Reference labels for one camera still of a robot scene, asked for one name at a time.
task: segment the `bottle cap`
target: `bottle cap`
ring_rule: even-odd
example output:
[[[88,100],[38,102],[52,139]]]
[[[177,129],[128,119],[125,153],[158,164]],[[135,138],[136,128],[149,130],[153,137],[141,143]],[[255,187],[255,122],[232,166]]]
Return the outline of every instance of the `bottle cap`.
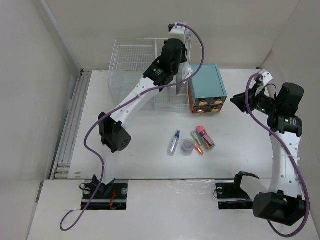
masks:
[[[193,139],[186,139],[183,141],[182,144],[182,151],[184,151],[186,154],[191,154],[195,149],[195,141]]]
[[[197,126],[197,127],[196,127],[196,132],[197,132],[198,134],[202,133],[203,131],[205,131],[205,128],[204,128],[203,126]]]

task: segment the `white wire basket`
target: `white wire basket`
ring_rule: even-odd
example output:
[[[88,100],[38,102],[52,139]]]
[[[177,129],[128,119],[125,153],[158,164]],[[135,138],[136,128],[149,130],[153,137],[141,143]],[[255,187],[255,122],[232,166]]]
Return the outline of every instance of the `white wire basket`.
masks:
[[[165,38],[117,38],[115,40],[108,84],[116,105],[126,98],[138,84],[143,73],[161,55],[165,40]],[[185,112],[188,106],[188,83],[186,83],[182,86],[179,95],[176,95],[175,86],[163,89],[143,109]]]

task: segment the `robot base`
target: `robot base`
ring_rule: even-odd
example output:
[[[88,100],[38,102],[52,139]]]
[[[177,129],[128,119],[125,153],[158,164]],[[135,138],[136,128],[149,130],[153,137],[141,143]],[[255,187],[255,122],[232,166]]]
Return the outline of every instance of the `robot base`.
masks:
[[[92,197],[99,180],[94,175],[90,183],[80,185],[83,190],[81,209],[84,209],[89,199]],[[127,180],[113,180],[109,184],[101,184],[99,190],[88,206],[87,210],[126,210],[128,195]]]
[[[258,178],[254,174],[241,171],[235,175],[233,182],[228,180],[225,182],[217,182],[215,184],[215,192],[217,195],[216,197],[219,200],[218,207],[220,210],[253,209],[252,201],[238,202],[238,200],[250,199],[248,194],[240,188],[243,176]]]

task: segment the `white floor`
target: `white floor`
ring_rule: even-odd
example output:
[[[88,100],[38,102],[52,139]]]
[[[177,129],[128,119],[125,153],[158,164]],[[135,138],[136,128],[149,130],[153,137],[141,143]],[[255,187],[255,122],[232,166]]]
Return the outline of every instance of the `white floor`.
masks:
[[[131,180],[127,210],[86,211],[78,224],[62,232],[59,224],[80,209],[82,180],[47,180],[28,240],[280,240],[252,210],[219,210],[214,180]],[[69,227],[80,211],[71,213]],[[297,228],[280,227],[282,233]],[[318,240],[311,216],[292,240]]]
[[[239,171],[254,173],[260,178],[272,176],[272,146],[269,134],[248,114],[242,113],[230,99],[245,91],[255,69],[222,69],[221,75],[228,99],[219,113],[191,114],[163,111],[140,111],[130,122],[130,145],[121,152],[106,156],[118,159],[116,179],[226,179]],[[93,71],[82,118],[75,142],[69,179],[91,179],[100,175],[99,159],[84,148],[84,138],[98,115],[114,105],[108,88],[108,71]],[[265,124],[267,116],[254,111]],[[196,151],[185,156],[181,150],[184,139],[197,126],[204,126],[216,147],[200,156]],[[171,138],[180,130],[180,145],[173,157],[167,155]],[[88,145],[102,152],[98,127],[88,139]]]

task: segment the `white wall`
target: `white wall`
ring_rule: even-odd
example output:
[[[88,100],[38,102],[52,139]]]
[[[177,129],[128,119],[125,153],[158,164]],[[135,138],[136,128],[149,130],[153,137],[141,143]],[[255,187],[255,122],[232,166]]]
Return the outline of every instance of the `white wall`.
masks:
[[[107,69],[116,38],[166,38],[187,22],[202,37],[206,63],[258,67],[299,0],[47,0],[84,68]],[[191,62],[199,63],[194,40]]]
[[[0,239],[27,237],[71,72],[31,0],[0,0]]]
[[[303,122],[299,167],[311,197],[311,212],[320,230],[320,1],[301,0],[263,67],[274,76],[280,89],[283,82],[304,88],[298,116]]]

